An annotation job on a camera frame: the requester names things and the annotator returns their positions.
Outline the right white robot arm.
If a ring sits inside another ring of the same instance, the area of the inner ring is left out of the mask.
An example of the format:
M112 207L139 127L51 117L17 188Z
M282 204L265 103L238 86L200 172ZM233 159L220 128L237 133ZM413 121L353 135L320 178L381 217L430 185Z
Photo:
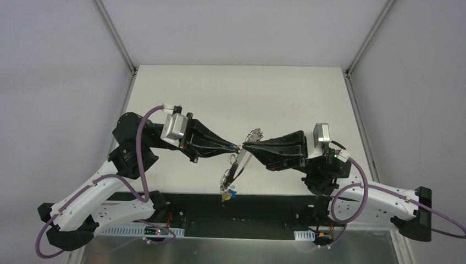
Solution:
M318 123L311 133L299 130L269 140L246 141L242 147L269 171L294 169L304 174L301 181L317 197L312 209L316 224L359 220L430 242L432 191L422 186L405 190L370 183L342 145L332 148L335 143L328 124Z

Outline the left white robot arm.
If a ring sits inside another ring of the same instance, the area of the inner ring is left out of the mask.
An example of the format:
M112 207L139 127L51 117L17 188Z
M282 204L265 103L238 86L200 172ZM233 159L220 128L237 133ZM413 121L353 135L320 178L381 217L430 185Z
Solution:
M88 244L98 233L137 221L169 222L168 203L150 191L145 173L158 161L154 149L180 151L193 163L239 148L219 137L192 114L168 114L163 124L147 115L123 114L112 132L117 147L101 168L71 195L57 203L43 203L40 231L60 252Z

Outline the silver crescent key holder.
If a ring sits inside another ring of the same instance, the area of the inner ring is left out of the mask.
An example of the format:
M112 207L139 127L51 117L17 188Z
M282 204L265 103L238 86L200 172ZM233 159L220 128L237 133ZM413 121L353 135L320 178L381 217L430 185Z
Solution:
M238 147L240 149L239 153L229 156L229 163L231 166L224 172L220 179L219 192L221 195L225 192L228 193L230 189L234 190L233 182L243 173L252 157L247 150L243 149L243 145L239 145Z

